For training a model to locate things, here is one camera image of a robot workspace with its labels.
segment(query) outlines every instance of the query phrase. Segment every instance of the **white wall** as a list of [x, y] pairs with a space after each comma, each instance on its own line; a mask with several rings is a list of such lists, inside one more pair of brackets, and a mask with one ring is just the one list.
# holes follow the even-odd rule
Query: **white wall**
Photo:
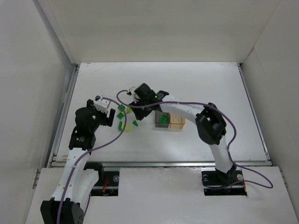
[[273, 164], [299, 217], [299, 1], [281, 0], [242, 66]]
[[61, 39], [77, 63], [243, 62], [279, 2], [40, 1], [50, 2], [64, 36]]
[[25, 221], [66, 67], [32, 0], [0, 0], [0, 217]]

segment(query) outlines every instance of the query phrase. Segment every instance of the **small green cube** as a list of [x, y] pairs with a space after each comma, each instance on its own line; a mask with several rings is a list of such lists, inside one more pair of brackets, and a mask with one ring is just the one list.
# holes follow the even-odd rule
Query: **small green cube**
[[125, 115], [123, 114], [123, 112], [119, 113], [117, 115], [118, 119], [121, 120]]
[[120, 112], [123, 112], [123, 111], [125, 110], [125, 108], [126, 108], [126, 107], [125, 107], [124, 105], [122, 105], [122, 104], [121, 104], [120, 106], [117, 107], [117, 109], [118, 109]]
[[133, 121], [133, 125], [135, 125], [136, 127], [138, 127], [137, 121]]
[[120, 121], [120, 123], [119, 123], [119, 125], [118, 125], [118, 130], [121, 132], [121, 130], [122, 130], [122, 122]]
[[160, 118], [160, 123], [166, 123], [167, 122], [167, 116], [162, 115], [162, 117]]

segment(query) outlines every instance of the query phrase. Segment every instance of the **white table surface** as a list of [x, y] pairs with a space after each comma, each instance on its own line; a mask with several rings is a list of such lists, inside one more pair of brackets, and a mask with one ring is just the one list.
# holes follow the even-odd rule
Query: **white table surface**
[[[64, 161], [75, 124], [75, 111], [88, 99], [104, 95], [116, 99], [119, 90], [146, 83], [154, 91], [164, 90], [184, 101], [212, 102], [235, 123], [237, 137], [231, 145], [236, 161], [266, 160], [262, 141], [236, 63], [82, 63], [71, 99], [57, 161]], [[121, 98], [132, 99], [125, 93]], [[153, 112], [139, 126], [124, 133], [115, 143], [93, 152], [92, 161], [214, 161], [210, 148], [198, 136], [190, 121], [182, 131], [155, 128]], [[96, 144], [100, 146], [119, 134], [118, 118], [112, 127], [100, 126]], [[228, 124], [227, 140], [233, 136]]]
[[[258, 167], [274, 185], [247, 183], [248, 196], [204, 196], [200, 168], [123, 168], [119, 195], [91, 197], [84, 224], [297, 224], [278, 167]], [[62, 168], [42, 169], [26, 224], [42, 224], [40, 206]], [[250, 171], [244, 178], [266, 184]]]

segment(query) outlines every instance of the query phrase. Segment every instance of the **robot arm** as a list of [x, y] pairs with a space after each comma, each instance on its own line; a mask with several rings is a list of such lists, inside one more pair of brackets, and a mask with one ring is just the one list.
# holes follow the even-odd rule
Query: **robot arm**
[[146, 84], [142, 84], [136, 89], [133, 87], [128, 91], [128, 95], [133, 97], [133, 102], [129, 104], [136, 116], [136, 119], [142, 120], [152, 111], [173, 113], [181, 116], [197, 127], [199, 137], [211, 148], [215, 159], [216, 171], [222, 179], [229, 179], [235, 171], [235, 165], [229, 159], [226, 144], [226, 122], [216, 111], [200, 105], [183, 105], [178, 103], [164, 103], [154, 105], [148, 108], [134, 108], [134, 106], [149, 105], [166, 101], [181, 101], [165, 91], [159, 91], [157, 94]]
[[56, 224], [59, 203], [63, 198], [60, 224], [83, 223], [89, 194], [102, 177], [101, 163], [87, 163], [96, 141], [95, 131], [100, 125], [112, 126], [115, 110], [107, 116], [110, 101], [99, 97], [88, 100], [86, 107], [76, 111], [76, 126], [71, 134], [69, 155], [60, 182], [50, 200], [43, 201], [41, 213], [45, 224]]

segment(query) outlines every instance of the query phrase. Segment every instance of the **white enclosure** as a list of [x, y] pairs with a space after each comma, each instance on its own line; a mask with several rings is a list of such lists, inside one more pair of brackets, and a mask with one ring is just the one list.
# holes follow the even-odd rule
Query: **white enclosure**
[[[140, 223], [132, 217], [137, 210], [139, 217], [147, 218], [144, 223], [153, 217], [163, 224], [188, 218], [188, 223], [247, 223], [249, 219], [298, 223], [292, 209], [293, 204], [299, 216], [298, 12], [298, 0], [0, 0], [1, 223], [25, 223], [36, 183], [27, 223], [42, 223], [40, 202], [49, 199], [62, 168], [43, 169], [39, 182], [38, 174], [48, 157], [57, 161], [48, 167], [64, 165], [75, 110], [95, 95], [115, 99], [118, 90], [141, 82], [184, 100], [214, 102], [237, 125], [233, 158], [251, 166], [273, 164], [282, 172], [277, 167], [256, 168], [269, 176], [274, 189], [249, 184], [247, 198], [228, 200], [203, 197], [198, 176], [194, 177], [196, 169], [166, 169], [161, 175], [150, 168], [122, 169], [120, 196], [92, 198], [85, 224], [113, 215], [111, 208], [120, 210], [126, 202], [131, 205], [108, 221]], [[155, 67], [146, 67], [150, 62]], [[171, 62], [171, 68], [164, 67], [166, 62]], [[81, 63], [78, 73], [75, 66]], [[238, 63], [243, 63], [243, 80]], [[176, 80], [168, 83], [170, 74]], [[163, 82], [155, 84], [154, 78]], [[181, 87], [182, 78], [188, 80], [188, 87]], [[99, 129], [98, 145], [119, 133], [117, 122]], [[153, 114], [139, 123], [139, 129], [125, 133], [116, 145], [93, 153], [91, 159], [214, 165], [191, 123], [181, 132], [156, 130]], [[168, 142], [163, 142], [162, 135]], [[228, 140], [231, 135], [228, 125]], [[145, 145], [141, 136], [152, 136], [156, 142]], [[263, 182], [252, 173], [245, 172], [245, 177]], [[144, 191], [152, 197], [146, 198]], [[156, 216], [157, 205], [164, 205], [164, 215]], [[211, 205], [218, 214], [225, 211], [225, 218], [214, 213], [208, 217]], [[184, 220], [177, 216], [179, 212]]]
[[[164, 90], [184, 101], [214, 103], [232, 119], [237, 138], [230, 152], [236, 161], [266, 161], [265, 150], [236, 63], [82, 63], [71, 98], [56, 161], [66, 161], [71, 133], [76, 126], [75, 111], [88, 99], [103, 95], [116, 100], [116, 93], [146, 83], [154, 91]], [[121, 98], [127, 103], [132, 97]], [[214, 161], [209, 146], [200, 140], [196, 126], [186, 121], [181, 132], [155, 128], [153, 112], [114, 144], [93, 152], [93, 161], [209, 162]], [[112, 127], [99, 127], [95, 147], [119, 134], [119, 119]], [[227, 141], [233, 129], [227, 125]]]
[[[92, 197], [84, 224], [297, 224], [279, 169], [255, 170], [275, 188], [247, 184], [248, 196], [204, 196], [200, 168], [123, 168], [119, 195]], [[41, 201], [50, 197], [61, 174], [61, 168], [42, 170], [26, 224], [43, 223]], [[246, 170], [244, 178], [265, 183]]]
[[70, 66], [31, 0], [0, 0], [0, 217], [26, 220]]
[[45, 1], [76, 63], [241, 63], [279, 2], [40, 0]]

